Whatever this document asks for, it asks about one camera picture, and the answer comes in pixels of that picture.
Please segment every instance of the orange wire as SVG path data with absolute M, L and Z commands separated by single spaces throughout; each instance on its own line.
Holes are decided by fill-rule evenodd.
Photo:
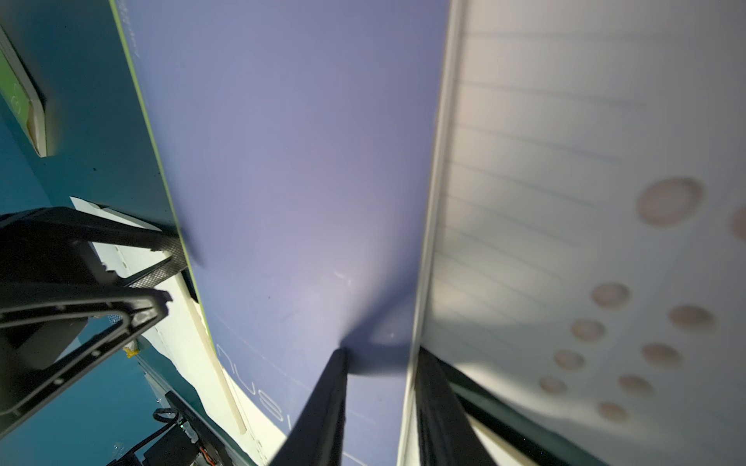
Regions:
M 204 458 L 207 460 L 208 463 L 210 463 L 212 466 L 216 466 L 215 462 L 213 462 L 213 459 L 210 458 L 210 455 L 208 455 L 207 452 L 204 451 L 204 448 L 199 447 L 199 450 L 202 452 Z

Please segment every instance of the black plastic mount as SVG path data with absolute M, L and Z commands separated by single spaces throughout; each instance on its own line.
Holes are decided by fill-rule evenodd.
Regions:
M 348 351 L 335 350 L 298 422 L 270 466 L 339 466 L 345 431 Z
M 164 251 L 170 256 L 129 277 L 106 272 L 89 242 Z M 181 240 L 68 207 L 0 215 L 0 281 L 98 283 L 152 288 L 187 267 Z

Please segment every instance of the black frame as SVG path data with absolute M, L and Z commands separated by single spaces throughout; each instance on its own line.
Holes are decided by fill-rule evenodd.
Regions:
M 560 434 L 526 418 L 447 362 L 438 359 L 438 363 L 464 411 L 538 465 L 606 464 Z
M 339 466 L 345 432 L 348 351 L 335 350 L 270 466 Z
M 167 292 L 115 286 L 0 283 L 0 330 L 51 321 L 118 315 L 122 320 L 46 368 L 0 357 L 0 438 L 168 315 Z
M 415 380 L 420 464 L 495 466 L 451 390 L 438 359 L 420 348 Z
M 148 248 L 165 251 L 170 256 L 129 277 L 119 277 L 101 266 L 89 242 Z M 68 207 L 0 215 L 0 254 L 4 258 L 0 281 L 5 282 L 152 288 L 187 268 L 178 236 L 132 227 Z

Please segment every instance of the cable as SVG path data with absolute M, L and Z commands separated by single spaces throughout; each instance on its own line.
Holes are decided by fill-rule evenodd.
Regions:
M 174 417 L 173 418 L 165 418 L 165 417 L 161 416 L 161 414 L 173 414 Z M 137 445 L 135 445 L 134 447 L 132 447 L 127 453 L 124 454 L 124 456 L 122 458 L 124 458 L 125 456 L 129 455 L 130 453 L 135 453 L 140 448 L 142 448 L 145 445 L 147 445 L 154 438 L 156 438 L 160 434 L 164 433 L 166 430 L 168 430 L 169 428 L 171 428 L 171 426 L 173 426 L 174 424 L 176 424 L 176 421 L 178 421 L 178 419 L 179 419 L 179 411 L 177 411 L 176 409 L 173 409 L 173 408 L 158 408 L 155 411 L 153 411 L 153 419 L 155 419 L 158 422 L 165 422 L 166 425 L 163 426 L 163 427 L 161 427 L 160 429 L 156 430 L 155 432 L 153 432 L 152 434 L 150 434 L 145 440 L 141 441 L 140 443 L 138 443 Z
M 210 458 L 210 455 L 208 455 L 207 452 L 204 451 L 204 448 L 199 447 L 199 450 L 202 452 L 202 454 L 204 455 L 204 459 L 206 459 L 208 463 L 210 463 L 212 466 L 217 466 L 213 459 Z

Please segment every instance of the green stripe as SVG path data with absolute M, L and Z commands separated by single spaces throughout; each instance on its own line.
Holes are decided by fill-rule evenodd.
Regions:
M 181 226 L 179 225 L 179 219 L 176 216 L 176 209 L 174 209 L 174 201 L 171 198 L 171 192 L 169 191 L 169 184 L 166 182 L 166 172 L 163 170 L 163 163 L 160 161 L 160 153 L 158 152 L 158 146 L 155 143 L 155 136 L 153 136 L 153 128 L 150 125 L 150 118 L 148 117 L 148 111 L 145 108 L 145 100 L 142 98 L 142 91 L 140 91 L 140 83 L 137 80 L 137 74 L 135 73 L 135 67 L 132 63 L 132 56 L 130 55 L 130 48 L 125 38 L 125 30 L 122 27 L 122 20 L 119 17 L 119 9 L 116 7 L 115 0 L 109 0 L 111 6 L 111 12 L 114 15 L 114 22 L 116 23 L 116 30 L 119 32 L 119 40 L 122 42 L 122 48 L 125 51 L 125 57 L 127 58 L 127 66 L 130 68 L 130 74 L 132 75 L 132 83 L 135 86 L 135 92 L 137 93 L 137 100 L 140 102 L 140 109 L 142 110 L 142 117 L 145 119 L 145 126 L 148 128 L 148 135 L 150 136 L 150 143 L 153 146 L 153 152 L 155 153 L 155 160 L 158 162 L 158 169 L 160 170 L 160 177 L 163 180 L 163 187 L 166 188 L 166 197 L 169 199 L 169 206 L 171 207 L 171 213 L 174 216 L 174 222 L 176 223 L 176 230 L 181 240 L 181 247 L 184 249 L 184 256 L 186 257 L 186 263 L 189 266 L 189 275 L 192 277 L 192 284 L 194 290 L 197 293 L 197 299 L 199 300 L 199 309 L 202 311 L 202 317 L 204 318 L 204 325 L 207 328 L 207 336 L 210 337 L 210 343 L 213 345 L 213 351 L 215 350 L 215 343 L 213 341 L 213 335 L 210 332 L 210 326 L 207 324 L 207 318 L 204 316 L 204 307 L 202 306 L 202 298 L 199 295 L 199 288 L 197 287 L 197 280 L 192 272 L 192 265 L 189 260 L 189 254 L 187 253 L 187 246 L 184 244 L 184 236 L 181 234 Z
M 7 62 L 5 54 L 0 53 L 0 94 L 2 94 L 13 116 L 21 124 L 23 132 L 28 136 L 28 109 L 31 103 L 20 81 Z

